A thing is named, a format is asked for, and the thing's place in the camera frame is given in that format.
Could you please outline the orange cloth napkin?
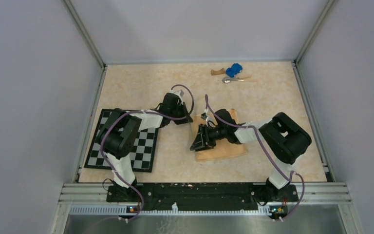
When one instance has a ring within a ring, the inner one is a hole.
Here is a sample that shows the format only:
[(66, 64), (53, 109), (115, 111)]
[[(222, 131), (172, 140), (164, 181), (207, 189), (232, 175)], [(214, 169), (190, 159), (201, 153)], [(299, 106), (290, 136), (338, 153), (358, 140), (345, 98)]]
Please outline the orange cloth napkin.
[[(228, 110), (234, 119), (236, 115), (236, 110), (230, 109)], [(233, 124), (227, 123), (222, 120), (220, 117), (215, 117), (213, 114), (210, 115), (210, 119), (208, 122), (205, 122), (200, 118), (200, 115), (196, 115), (193, 118), (193, 123), (191, 123), (191, 130), (192, 130), (192, 143), (197, 135), (198, 126), (200, 124), (205, 124), (207, 129), (209, 127), (215, 127), (217, 125), (216, 119), (221, 120), (225, 124), (233, 126)], [(210, 161), (210, 160), (218, 160), (218, 159), (226, 159), (231, 157), (242, 156), (247, 153), (247, 147), (243, 144), (232, 144), (227, 141), (227, 139), (221, 139), (216, 141), (216, 146), (214, 149), (205, 150), (205, 151), (193, 151), (195, 153), (195, 160), (197, 162), (200, 161)]]

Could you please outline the silver metal spoon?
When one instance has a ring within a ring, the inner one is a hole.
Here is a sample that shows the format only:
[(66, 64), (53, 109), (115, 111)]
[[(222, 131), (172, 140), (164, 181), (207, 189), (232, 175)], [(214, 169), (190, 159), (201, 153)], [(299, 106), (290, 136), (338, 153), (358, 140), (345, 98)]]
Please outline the silver metal spoon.
[(241, 82), (241, 81), (246, 81), (247, 79), (249, 79), (250, 77), (243, 77), (243, 78), (236, 78), (236, 77), (224, 77), (222, 78), (222, 82), (225, 83), (225, 84), (228, 84), (228, 83), (231, 83), (231, 82)]

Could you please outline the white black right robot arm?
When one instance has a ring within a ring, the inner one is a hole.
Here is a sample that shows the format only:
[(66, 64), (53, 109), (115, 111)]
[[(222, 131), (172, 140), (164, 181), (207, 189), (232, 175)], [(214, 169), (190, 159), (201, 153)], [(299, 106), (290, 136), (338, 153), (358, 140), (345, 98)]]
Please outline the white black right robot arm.
[(211, 150), (218, 140), (223, 139), (236, 145), (258, 141), (265, 153), (272, 152), (277, 159), (264, 190), (270, 200), (279, 201), (285, 196), (285, 188), (292, 180), (293, 164), (312, 143), (310, 135), (283, 112), (260, 126), (237, 123), (226, 109), (216, 111), (215, 115), (216, 125), (199, 124), (190, 150)]

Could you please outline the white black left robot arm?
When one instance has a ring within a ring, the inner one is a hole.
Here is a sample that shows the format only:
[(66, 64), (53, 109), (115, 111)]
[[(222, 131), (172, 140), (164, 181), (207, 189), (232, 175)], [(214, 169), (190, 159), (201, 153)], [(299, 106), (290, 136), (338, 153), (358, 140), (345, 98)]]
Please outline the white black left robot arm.
[(118, 195), (124, 201), (135, 199), (136, 177), (132, 170), (131, 153), (139, 131), (159, 129), (173, 121), (176, 125), (191, 123), (192, 118), (183, 100), (182, 90), (170, 91), (155, 109), (126, 111), (116, 108), (99, 131), (96, 141), (100, 153), (110, 166)]

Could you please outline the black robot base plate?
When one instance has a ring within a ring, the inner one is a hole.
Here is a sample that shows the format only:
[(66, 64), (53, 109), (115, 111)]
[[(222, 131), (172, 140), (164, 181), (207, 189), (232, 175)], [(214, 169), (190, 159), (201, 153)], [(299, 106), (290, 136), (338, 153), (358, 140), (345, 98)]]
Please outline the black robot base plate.
[(115, 185), (108, 187), (106, 201), (134, 203), (143, 211), (239, 211), (256, 210), (261, 205), (297, 202), (294, 185), (277, 196), (265, 192), (265, 183), (138, 183), (132, 190)]

